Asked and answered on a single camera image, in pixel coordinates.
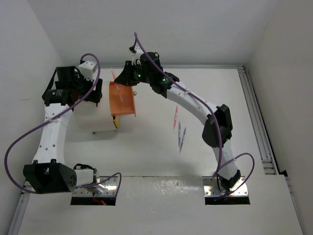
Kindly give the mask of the grey pen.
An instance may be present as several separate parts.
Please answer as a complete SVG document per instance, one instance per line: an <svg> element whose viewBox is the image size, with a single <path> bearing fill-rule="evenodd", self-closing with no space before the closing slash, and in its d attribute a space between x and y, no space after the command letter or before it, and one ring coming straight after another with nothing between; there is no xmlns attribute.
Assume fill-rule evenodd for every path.
<svg viewBox="0 0 313 235"><path fill-rule="evenodd" d="M183 134L182 134L182 137L181 137L181 143L180 143L180 147L179 147L179 153L181 153L181 151L182 151L183 143L184 143L184 140L185 140L185 135L186 135L186 127L184 128L184 131L183 131Z"/></svg>

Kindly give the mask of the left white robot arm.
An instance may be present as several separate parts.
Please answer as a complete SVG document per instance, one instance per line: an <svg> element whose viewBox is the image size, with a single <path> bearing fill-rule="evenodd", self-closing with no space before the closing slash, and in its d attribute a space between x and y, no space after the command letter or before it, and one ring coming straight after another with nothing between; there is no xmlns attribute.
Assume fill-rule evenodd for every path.
<svg viewBox="0 0 313 235"><path fill-rule="evenodd" d="M58 80L52 78L42 95L47 125L43 127L32 164L23 168L24 177L37 194L73 192L77 187L95 183L93 167L66 166L64 146L73 104L84 96L98 104L102 97L102 80L95 83L93 79L96 70L95 62L57 67L53 75Z"/></svg>

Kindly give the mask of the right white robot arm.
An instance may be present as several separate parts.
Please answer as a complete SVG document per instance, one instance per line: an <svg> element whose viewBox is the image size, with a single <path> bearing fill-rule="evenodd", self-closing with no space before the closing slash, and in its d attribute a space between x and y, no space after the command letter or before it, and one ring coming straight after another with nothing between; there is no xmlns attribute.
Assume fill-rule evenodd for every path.
<svg viewBox="0 0 313 235"><path fill-rule="evenodd" d="M158 53L144 53L139 47L131 47L130 51L133 58L126 61L115 82L131 87L147 83L155 93L193 114L204 125L202 139L214 151L218 163L214 176L219 178L224 190L230 192L239 181L241 173L233 160L230 141L233 125L229 107L210 104L191 93L178 77L163 70Z"/></svg>

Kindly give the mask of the blue pen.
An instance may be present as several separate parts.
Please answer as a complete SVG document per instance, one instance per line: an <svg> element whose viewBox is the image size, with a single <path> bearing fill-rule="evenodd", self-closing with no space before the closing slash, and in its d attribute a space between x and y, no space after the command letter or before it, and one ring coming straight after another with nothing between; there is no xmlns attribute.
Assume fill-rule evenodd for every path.
<svg viewBox="0 0 313 235"><path fill-rule="evenodd" d="M180 148L181 146L181 122L179 121L178 124L178 147Z"/></svg>

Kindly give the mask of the coral drawer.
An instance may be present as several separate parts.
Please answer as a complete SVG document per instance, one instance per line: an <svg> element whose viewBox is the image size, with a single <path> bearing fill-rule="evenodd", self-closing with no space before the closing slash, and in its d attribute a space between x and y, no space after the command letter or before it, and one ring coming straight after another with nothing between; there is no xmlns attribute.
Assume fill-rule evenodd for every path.
<svg viewBox="0 0 313 235"><path fill-rule="evenodd" d="M132 87L110 82L109 85L110 111L112 116L136 116L134 92Z"/></svg>

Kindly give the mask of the red pen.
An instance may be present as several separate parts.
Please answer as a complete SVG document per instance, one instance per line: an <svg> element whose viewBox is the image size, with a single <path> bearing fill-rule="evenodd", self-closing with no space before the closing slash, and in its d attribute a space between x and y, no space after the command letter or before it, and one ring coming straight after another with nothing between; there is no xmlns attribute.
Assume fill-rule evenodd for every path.
<svg viewBox="0 0 313 235"><path fill-rule="evenodd" d="M117 89L119 98L120 98L121 102L124 102L123 97L122 97L122 93L121 93L121 90L120 90L120 87L119 87L119 84L117 84L117 83L115 82L116 75L115 75L115 72L114 72L114 70L113 70L112 68L111 68L111 72L112 72L113 81L114 81L114 83L115 83L115 86L116 86L116 89Z"/></svg>
<svg viewBox="0 0 313 235"><path fill-rule="evenodd" d="M178 106L176 106L176 108L175 108L175 115L174 115L174 121L173 121L173 130L175 130L175 128L176 128L177 117L178 117Z"/></svg>

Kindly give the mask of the round drawer cabinet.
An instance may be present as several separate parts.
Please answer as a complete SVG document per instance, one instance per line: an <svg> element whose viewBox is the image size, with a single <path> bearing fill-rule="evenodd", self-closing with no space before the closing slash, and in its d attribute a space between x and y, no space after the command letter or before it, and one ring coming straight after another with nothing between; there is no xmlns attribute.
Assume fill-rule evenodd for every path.
<svg viewBox="0 0 313 235"><path fill-rule="evenodd" d="M119 118L113 118L110 104L110 85L106 81L102 84L102 98L98 104L82 101L74 108L75 124L84 132L117 131Z"/></svg>

